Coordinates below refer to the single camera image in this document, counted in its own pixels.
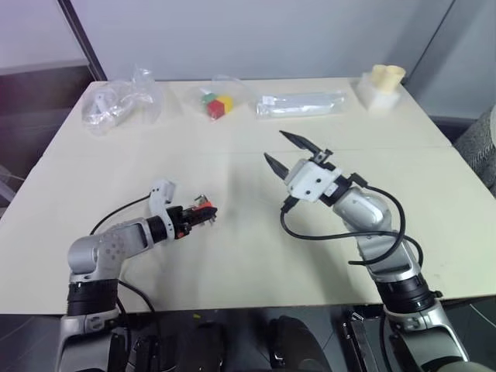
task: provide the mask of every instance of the white wall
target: white wall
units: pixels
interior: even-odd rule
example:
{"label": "white wall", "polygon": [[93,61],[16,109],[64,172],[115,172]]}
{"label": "white wall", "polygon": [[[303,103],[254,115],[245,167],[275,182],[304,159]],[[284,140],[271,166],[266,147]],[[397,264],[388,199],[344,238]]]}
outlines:
{"label": "white wall", "polygon": [[407,83],[434,116],[476,119],[496,102],[496,2],[456,0]]}
{"label": "white wall", "polygon": [[357,76],[410,71],[451,0],[72,0],[109,79]]}
{"label": "white wall", "polygon": [[2,0],[0,74],[85,64],[56,0]]}

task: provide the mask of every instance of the gray fabric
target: gray fabric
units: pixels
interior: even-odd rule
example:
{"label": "gray fabric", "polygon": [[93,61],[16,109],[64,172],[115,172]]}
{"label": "gray fabric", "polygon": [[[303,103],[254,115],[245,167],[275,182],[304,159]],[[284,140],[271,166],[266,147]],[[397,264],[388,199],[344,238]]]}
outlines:
{"label": "gray fabric", "polygon": [[491,111],[487,110],[454,146],[496,197],[496,147],[491,139]]}

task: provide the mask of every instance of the white table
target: white table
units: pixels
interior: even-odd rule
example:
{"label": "white table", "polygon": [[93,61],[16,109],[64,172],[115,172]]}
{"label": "white table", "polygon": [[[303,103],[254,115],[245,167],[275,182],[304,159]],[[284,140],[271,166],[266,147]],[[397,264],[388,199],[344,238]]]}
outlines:
{"label": "white table", "polygon": [[[168,96],[177,96],[171,108],[193,84],[163,83]],[[346,79],[251,84],[263,93],[349,89]],[[164,176],[177,182],[174,204],[205,193],[219,213],[213,227],[126,263],[122,279],[158,309],[380,302],[366,270],[346,264],[358,258],[354,241],[304,242],[278,225],[286,191],[262,152],[289,166],[307,156],[278,129],[330,147],[332,162],[400,199],[407,232],[424,248],[432,289],[447,298],[495,294],[491,194],[408,94],[383,118],[349,96],[346,113],[335,117],[257,122],[240,107],[209,122],[183,106],[182,114],[169,111],[154,126],[119,128],[104,138],[82,128],[79,102],[0,220],[0,313],[63,313],[68,247]],[[107,226],[149,215],[143,203]],[[299,203],[288,224],[309,235],[344,231],[322,204]],[[119,294],[129,311],[146,311],[133,293]]]}

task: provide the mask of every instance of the plastic bag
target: plastic bag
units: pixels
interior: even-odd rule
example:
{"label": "plastic bag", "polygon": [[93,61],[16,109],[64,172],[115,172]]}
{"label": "plastic bag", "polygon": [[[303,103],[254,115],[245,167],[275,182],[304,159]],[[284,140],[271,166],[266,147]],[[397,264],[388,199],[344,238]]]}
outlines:
{"label": "plastic bag", "polygon": [[343,111],[346,93],[301,93],[293,95],[263,95],[257,103],[257,117],[290,118],[326,115]]}
{"label": "plastic bag", "polygon": [[153,123],[163,106],[162,91],[151,71],[136,67],[131,81],[111,81],[85,95],[83,123],[90,132],[102,136],[138,110],[143,114],[140,122]]}
{"label": "plastic bag", "polygon": [[240,79],[216,75],[205,85],[188,91],[185,101],[210,119],[220,119],[243,103],[254,105],[256,94]]}

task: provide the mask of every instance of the green cube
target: green cube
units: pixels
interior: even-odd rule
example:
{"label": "green cube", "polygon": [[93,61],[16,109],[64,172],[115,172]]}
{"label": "green cube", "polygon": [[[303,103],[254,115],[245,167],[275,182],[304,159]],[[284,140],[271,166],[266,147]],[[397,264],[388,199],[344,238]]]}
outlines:
{"label": "green cube", "polygon": [[204,105],[208,105],[210,102],[214,101],[217,98],[217,95],[214,95],[213,93],[208,93],[207,95],[204,95],[201,99]]}

